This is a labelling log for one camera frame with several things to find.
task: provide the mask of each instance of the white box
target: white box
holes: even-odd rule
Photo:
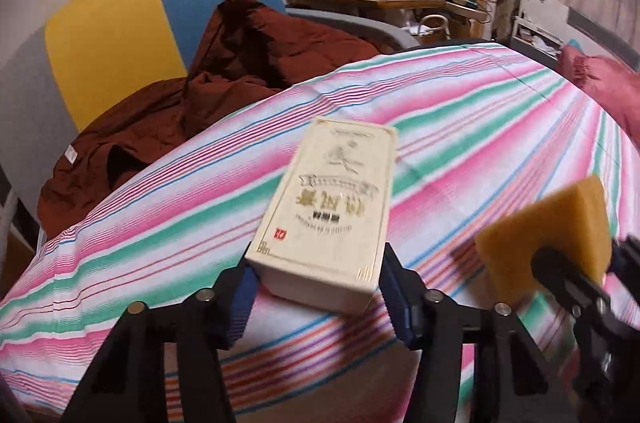
[[[378,287],[396,131],[314,119],[246,259],[274,295],[362,313]]]

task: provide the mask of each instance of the striped bedsheet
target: striped bedsheet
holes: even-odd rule
[[[612,235],[640,233],[640,159],[619,126],[558,74],[497,44],[348,64],[233,114],[111,194],[43,247],[0,304],[0,372],[28,406],[62,412],[133,300],[176,303],[234,265],[314,116],[398,129],[387,239],[401,262],[459,303],[492,304],[478,229],[597,174]],[[613,278],[614,310],[638,309]],[[543,295],[518,314],[571,370],[570,323]],[[181,421],[166,350],[172,421]],[[222,355],[240,422],[400,421],[418,353],[395,341],[380,294],[343,317],[260,291],[245,336]],[[463,353],[468,399],[472,350]]]

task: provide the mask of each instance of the yellow sponge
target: yellow sponge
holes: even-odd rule
[[[531,258],[543,246],[562,251],[600,284],[611,259],[604,189],[591,176],[498,220],[476,235],[476,249],[500,302],[515,303],[542,288]]]

